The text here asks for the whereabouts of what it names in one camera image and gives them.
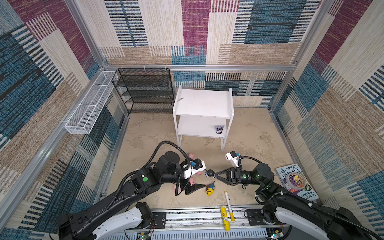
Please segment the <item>pink pig toy lower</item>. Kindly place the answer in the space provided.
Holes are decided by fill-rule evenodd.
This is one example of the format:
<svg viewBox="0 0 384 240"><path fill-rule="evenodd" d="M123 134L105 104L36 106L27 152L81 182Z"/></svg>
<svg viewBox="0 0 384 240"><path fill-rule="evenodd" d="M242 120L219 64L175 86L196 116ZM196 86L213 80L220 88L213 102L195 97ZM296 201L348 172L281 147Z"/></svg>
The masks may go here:
<svg viewBox="0 0 384 240"><path fill-rule="evenodd" d="M190 182L190 185L193 186L195 184L194 178L190 178L189 182Z"/></svg>

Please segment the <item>yellow blue figure toy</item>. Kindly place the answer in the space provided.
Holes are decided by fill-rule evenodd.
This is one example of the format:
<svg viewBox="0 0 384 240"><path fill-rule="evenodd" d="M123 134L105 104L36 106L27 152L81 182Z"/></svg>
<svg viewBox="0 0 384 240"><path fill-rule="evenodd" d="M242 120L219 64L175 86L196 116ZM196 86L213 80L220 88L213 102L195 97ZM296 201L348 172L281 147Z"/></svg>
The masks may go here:
<svg viewBox="0 0 384 240"><path fill-rule="evenodd" d="M215 182L212 182L211 184L209 185L206 185L206 194L208 196L211 196L215 190Z"/></svg>

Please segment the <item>white two-tier shelf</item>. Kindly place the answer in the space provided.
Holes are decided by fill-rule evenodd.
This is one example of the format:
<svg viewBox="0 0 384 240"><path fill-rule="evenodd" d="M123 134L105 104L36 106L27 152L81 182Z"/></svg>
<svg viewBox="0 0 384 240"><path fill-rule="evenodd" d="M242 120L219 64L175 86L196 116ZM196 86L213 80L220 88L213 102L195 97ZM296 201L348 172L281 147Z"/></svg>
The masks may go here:
<svg viewBox="0 0 384 240"><path fill-rule="evenodd" d="M177 144L184 136L221 140L224 151L235 115L233 91L183 89L179 86L173 107ZM215 126L224 125L218 135Z"/></svg>

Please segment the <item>yellow glue stick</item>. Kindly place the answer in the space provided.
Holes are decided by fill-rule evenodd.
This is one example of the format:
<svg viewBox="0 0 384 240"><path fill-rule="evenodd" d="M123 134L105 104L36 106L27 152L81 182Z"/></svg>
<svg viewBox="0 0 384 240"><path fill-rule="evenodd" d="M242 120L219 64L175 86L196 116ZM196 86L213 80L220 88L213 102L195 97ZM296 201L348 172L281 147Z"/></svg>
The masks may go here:
<svg viewBox="0 0 384 240"><path fill-rule="evenodd" d="M220 211L221 211L222 221L224 224L224 229L225 229L225 231L230 231L231 227L230 227L230 223L229 223L229 219L228 219L227 210L225 207L221 207Z"/></svg>

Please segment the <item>white yellow marker pen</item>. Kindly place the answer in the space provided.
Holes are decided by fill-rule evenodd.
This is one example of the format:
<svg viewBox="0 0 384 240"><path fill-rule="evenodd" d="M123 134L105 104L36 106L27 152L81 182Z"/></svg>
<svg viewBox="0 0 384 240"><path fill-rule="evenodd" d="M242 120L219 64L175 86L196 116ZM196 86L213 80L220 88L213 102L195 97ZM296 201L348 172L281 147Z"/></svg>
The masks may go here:
<svg viewBox="0 0 384 240"><path fill-rule="evenodd" d="M228 210L229 210L229 213L230 213L231 221L234 222L235 221L235 217L234 217L234 212L233 212L233 209L232 209L232 206L231 206L229 193L227 191L225 191L224 194L225 194L225 197L226 197L226 201L227 201L227 205L228 205Z"/></svg>

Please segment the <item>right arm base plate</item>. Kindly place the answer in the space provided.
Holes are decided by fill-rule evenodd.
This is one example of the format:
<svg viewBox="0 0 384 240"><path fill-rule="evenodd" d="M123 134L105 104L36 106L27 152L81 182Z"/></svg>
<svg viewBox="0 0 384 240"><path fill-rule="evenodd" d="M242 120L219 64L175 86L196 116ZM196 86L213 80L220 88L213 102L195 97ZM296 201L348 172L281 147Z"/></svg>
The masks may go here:
<svg viewBox="0 0 384 240"><path fill-rule="evenodd" d="M262 226L266 223L263 221L264 215L261 213L261 209L247 209L244 212L244 216L249 221L250 226Z"/></svg>

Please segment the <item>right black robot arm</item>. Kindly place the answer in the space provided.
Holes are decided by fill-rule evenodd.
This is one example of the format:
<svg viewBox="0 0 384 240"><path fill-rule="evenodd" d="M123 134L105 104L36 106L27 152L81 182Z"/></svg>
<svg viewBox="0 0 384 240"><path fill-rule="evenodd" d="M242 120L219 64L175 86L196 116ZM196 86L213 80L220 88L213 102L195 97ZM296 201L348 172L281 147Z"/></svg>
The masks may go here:
<svg viewBox="0 0 384 240"><path fill-rule="evenodd" d="M263 220L295 227L318 240L377 240L381 237L361 225L346 208L338 210L319 205L293 194L274 182L269 165L258 162L252 171L231 167L223 171L206 171L207 176L229 185L257 185L255 199L262 205Z"/></svg>

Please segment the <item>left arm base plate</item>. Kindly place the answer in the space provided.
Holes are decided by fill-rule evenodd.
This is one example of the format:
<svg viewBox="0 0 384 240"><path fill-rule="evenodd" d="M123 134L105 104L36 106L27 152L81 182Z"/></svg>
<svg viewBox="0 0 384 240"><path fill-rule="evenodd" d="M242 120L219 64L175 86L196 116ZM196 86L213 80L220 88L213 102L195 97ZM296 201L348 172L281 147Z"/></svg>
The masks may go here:
<svg viewBox="0 0 384 240"><path fill-rule="evenodd" d="M166 212L153 212L153 219L155 221L154 229L165 229L167 220Z"/></svg>

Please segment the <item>black-eared figure toy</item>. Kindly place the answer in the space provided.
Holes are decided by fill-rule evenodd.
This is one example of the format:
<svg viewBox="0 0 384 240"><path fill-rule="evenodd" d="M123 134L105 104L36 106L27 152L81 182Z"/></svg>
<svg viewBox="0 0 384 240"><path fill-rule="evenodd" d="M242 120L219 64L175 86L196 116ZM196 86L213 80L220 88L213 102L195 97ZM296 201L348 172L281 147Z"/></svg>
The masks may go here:
<svg viewBox="0 0 384 240"><path fill-rule="evenodd" d="M205 174L207 177L214 177L215 172L213 170L205 170Z"/></svg>

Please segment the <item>purple-eared black figure toy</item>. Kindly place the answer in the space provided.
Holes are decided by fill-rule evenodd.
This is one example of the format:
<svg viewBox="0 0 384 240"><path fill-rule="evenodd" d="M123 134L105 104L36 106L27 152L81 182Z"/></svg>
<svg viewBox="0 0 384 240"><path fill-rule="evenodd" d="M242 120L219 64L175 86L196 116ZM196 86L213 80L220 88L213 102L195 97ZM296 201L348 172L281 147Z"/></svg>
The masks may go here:
<svg viewBox="0 0 384 240"><path fill-rule="evenodd" d="M218 135L221 135L223 133L223 131L224 131L224 127L225 127L224 125L217 125L217 126L215 126L216 133Z"/></svg>

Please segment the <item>round sticker tape roll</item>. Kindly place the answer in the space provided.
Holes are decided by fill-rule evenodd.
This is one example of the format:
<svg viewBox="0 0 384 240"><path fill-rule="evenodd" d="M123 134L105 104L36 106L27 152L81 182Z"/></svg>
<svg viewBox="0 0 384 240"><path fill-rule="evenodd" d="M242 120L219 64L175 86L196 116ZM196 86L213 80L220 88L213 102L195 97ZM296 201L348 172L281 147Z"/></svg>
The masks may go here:
<svg viewBox="0 0 384 240"><path fill-rule="evenodd" d="M296 172L289 173L286 176L286 181L289 188L294 189L295 191L303 190L307 184L306 178Z"/></svg>

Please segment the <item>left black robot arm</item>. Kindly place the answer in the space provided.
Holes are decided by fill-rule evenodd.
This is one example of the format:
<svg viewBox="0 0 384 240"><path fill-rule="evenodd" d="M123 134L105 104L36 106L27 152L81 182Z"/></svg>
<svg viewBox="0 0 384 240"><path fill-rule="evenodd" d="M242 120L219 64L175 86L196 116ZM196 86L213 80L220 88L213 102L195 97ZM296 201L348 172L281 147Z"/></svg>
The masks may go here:
<svg viewBox="0 0 384 240"><path fill-rule="evenodd" d="M60 215L59 239L102 240L124 229L144 229L154 217L142 199L163 184L175 184L176 196L202 189L205 185L191 184L190 180L205 169L204 161L193 160L178 145L162 141L142 168L123 177L115 192L84 211Z"/></svg>

